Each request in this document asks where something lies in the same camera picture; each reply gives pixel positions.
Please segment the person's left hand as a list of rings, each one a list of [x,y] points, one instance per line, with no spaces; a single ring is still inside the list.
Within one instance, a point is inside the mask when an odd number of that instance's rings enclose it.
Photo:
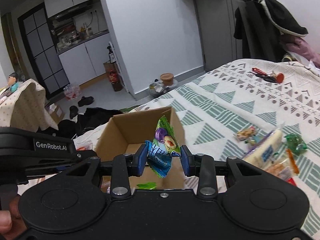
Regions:
[[[1,239],[15,239],[27,229],[18,210],[20,197],[18,194],[13,198],[8,210],[1,210]]]

